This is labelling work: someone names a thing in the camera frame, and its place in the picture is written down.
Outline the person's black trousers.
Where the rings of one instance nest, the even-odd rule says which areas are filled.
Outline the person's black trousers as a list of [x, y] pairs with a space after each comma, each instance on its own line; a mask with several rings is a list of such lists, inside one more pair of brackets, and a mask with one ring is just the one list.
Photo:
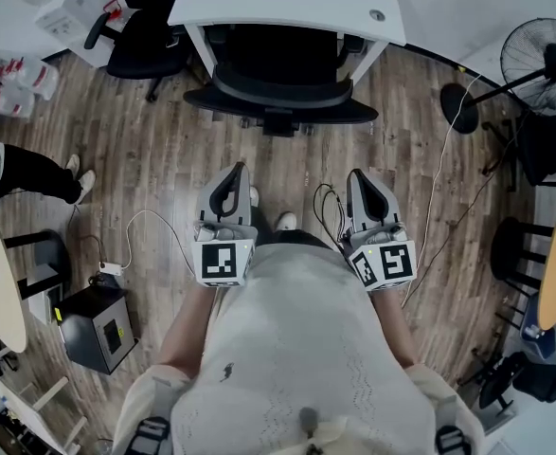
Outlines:
[[259, 207], [251, 209], [251, 225], [257, 229], [256, 246], [271, 244], [315, 246], [328, 250], [332, 248], [309, 232], [297, 228], [289, 231], [276, 231], [276, 225], [269, 224]]

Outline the grey box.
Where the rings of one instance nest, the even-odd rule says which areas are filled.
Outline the grey box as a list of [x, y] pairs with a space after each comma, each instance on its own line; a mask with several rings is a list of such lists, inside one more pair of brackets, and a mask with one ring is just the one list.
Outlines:
[[[32, 273], [27, 277], [27, 285], [42, 282], [54, 277], [57, 271], [50, 264], [39, 264], [34, 267]], [[63, 299], [63, 284], [56, 283], [42, 292], [29, 297], [27, 305], [30, 314], [44, 325], [50, 325], [55, 321], [54, 305]]]

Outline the group of clear water jugs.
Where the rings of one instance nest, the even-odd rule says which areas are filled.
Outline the group of clear water jugs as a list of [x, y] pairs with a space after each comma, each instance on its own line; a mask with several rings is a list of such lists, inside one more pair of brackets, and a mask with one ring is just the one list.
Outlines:
[[30, 118], [36, 99], [51, 100], [59, 79], [58, 68], [37, 57], [0, 52], [0, 115]]

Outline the black stool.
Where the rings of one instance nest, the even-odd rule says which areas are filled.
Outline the black stool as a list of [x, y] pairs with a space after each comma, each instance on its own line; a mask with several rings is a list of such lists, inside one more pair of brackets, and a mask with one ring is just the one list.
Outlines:
[[529, 298], [533, 296], [523, 286], [538, 292], [541, 281], [517, 270], [522, 260], [546, 264], [547, 256], [525, 249], [525, 238], [537, 235], [551, 238], [553, 227], [520, 222], [513, 217], [505, 218], [498, 226], [491, 244], [490, 267], [494, 278]]
[[28, 284], [26, 279], [17, 282], [21, 300], [27, 300], [47, 289], [61, 287], [65, 293], [71, 284], [72, 267], [68, 250], [60, 234], [52, 229], [18, 235], [3, 240], [6, 249], [34, 245], [36, 266], [48, 265], [54, 273], [47, 279]]

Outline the white wooden rack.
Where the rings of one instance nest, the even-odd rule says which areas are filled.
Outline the white wooden rack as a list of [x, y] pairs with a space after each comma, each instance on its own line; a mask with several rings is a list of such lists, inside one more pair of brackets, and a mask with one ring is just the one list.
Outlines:
[[[0, 360], [5, 355], [11, 353], [12, 350], [9, 347], [0, 350]], [[5, 407], [11, 411], [31, 433], [41, 439], [49, 449], [58, 452], [60, 455], [79, 455], [81, 446], [76, 443], [76, 438], [86, 425], [87, 418], [82, 416], [62, 442], [50, 429], [49, 425], [40, 414], [42, 408], [44, 408], [68, 383], [69, 379], [67, 376], [61, 377], [45, 394], [35, 403], [31, 404], [22, 396], [22, 392], [25, 390], [19, 392], [13, 390], [0, 377], [0, 398]]]

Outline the black mesh office chair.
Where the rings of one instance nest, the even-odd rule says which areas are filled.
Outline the black mesh office chair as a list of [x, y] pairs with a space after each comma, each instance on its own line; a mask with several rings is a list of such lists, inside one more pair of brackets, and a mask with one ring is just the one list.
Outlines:
[[218, 62], [208, 84], [185, 93], [188, 104], [254, 119], [274, 137], [377, 118], [374, 108], [353, 98], [352, 78], [337, 76], [348, 56], [362, 51], [362, 38], [260, 24], [217, 25], [209, 32]]

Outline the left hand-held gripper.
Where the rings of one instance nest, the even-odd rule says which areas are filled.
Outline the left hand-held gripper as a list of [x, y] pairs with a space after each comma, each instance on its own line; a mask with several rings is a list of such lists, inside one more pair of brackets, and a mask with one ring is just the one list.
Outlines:
[[201, 188], [196, 212], [200, 221], [191, 244], [196, 281], [207, 287], [244, 285], [258, 237], [249, 226], [247, 166], [236, 162], [217, 173]]

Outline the black highback office chair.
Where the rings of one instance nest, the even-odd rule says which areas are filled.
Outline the black highback office chair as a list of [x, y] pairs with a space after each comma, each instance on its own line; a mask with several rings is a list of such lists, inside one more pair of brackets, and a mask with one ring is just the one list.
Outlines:
[[146, 101], [157, 100], [163, 79], [190, 70], [193, 44], [181, 25], [168, 24], [175, 0], [125, 0], [134, 14], [121, 31], [108, 26], [110, 12], [104, 11], [90, 29], [84, 48], [94, 48], [100, 37], [113, 41], [106, 72], [124, 80], [149, 80]]
[[545, 186], [545, 179], [556, 173], [556, 116], [525, 111], [515, 120], [504, 119], [501, 126], [508, 132], [505, 136], [490, 122], [481, 124], [504, 147], [504, 156], [482, 173], [490, 175], [500, 164], [507, 163], [511, 171], [509, 192], [516, 191], [518, 170], [523, 171], [532, 187]]

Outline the black pedestal fan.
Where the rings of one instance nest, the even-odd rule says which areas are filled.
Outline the black pedestal fan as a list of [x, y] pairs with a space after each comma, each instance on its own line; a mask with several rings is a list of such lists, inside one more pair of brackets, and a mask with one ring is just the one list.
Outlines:
[[505, 84], [481, 96], [457, 83], [441, 88], [441, 111], [457, 132], [475, 131], [478, 105], [506, 93], [537, 115], [556, 116], [556, 19], [537, 18], [515, 28], [501, 48], [500, 67]]

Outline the blue plastic container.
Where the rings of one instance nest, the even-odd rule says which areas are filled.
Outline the blue plastic container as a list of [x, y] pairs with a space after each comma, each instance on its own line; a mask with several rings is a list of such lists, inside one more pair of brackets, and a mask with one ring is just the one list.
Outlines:
[[520, 327], [520, 337], [543, 360], [550, 359], [556, 352], [556, 332], [554, 328], [543, 330], [538, 325], [537, 294], [528, 297]]

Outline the white table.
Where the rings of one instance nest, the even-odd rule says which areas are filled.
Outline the white table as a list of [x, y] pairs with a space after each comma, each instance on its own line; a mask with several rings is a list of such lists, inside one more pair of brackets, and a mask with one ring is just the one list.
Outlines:
[[513, 417], [496, 431], [487, 455], [556, 455], [556, 401], [539, 402], [514, 388], [504, 398], [513, 401]]

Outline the person's left forearm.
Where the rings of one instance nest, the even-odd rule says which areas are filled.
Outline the person's left forearm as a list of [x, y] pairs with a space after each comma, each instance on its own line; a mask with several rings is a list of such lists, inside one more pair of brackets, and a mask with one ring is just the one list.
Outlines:
[[158, 363], [194, 378], [200, 371], [216, 289], [196, 285], [189, 291], [162, 342]]

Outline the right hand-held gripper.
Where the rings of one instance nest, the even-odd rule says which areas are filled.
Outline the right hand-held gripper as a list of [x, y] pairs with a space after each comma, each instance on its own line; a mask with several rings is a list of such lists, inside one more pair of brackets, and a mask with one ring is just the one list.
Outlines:
[[417, 278], [416, 244], [400, 221], [397, 199], [376, 176], [353, 169], [347, 179], [351, 228], [341, 238], [345, 257], [367, 292]]

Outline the black metal box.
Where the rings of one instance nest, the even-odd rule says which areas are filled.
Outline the black metal box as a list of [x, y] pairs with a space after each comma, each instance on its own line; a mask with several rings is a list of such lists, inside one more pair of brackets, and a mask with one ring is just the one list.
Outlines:
[[68, 358], [92, 371], [111, 374], [137, 343], [122, 289], [90, 285], [54, 312]]

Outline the person's white knit top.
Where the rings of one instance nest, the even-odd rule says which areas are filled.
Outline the person's white knit top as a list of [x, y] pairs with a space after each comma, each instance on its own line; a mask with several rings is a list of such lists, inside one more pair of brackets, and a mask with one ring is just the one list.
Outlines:
[[438, 455], [444, 425], [481, 455], [479, 420], [439, 374], [402, 368], [370, 295], [333, 250], [261, 246], [215, 296], [199, 373], [157, 361], [130, 387], [112, 455], [152, 416], [172, 455]]

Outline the black swivel chair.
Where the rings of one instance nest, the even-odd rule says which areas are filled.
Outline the black swivel chair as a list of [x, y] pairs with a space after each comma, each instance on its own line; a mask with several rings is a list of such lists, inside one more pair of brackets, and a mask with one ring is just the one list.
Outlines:
[[481, 410], [497, 403], [500, 411], [496, 416], [503, 415], [513, 404], [504, 398], [508, 388], [514, 388], [539, 402], [556, 402], [556, 365], [535, 363], [521, 351], [506, 357], [496, 352], [487, 360], [478, 355], [477, 349], [473, 349], [472, 354], [481, 367], [468, 378], [459, 378], [457, 384], [464, 387], [475, 383], [480, 387], [478, 406]]

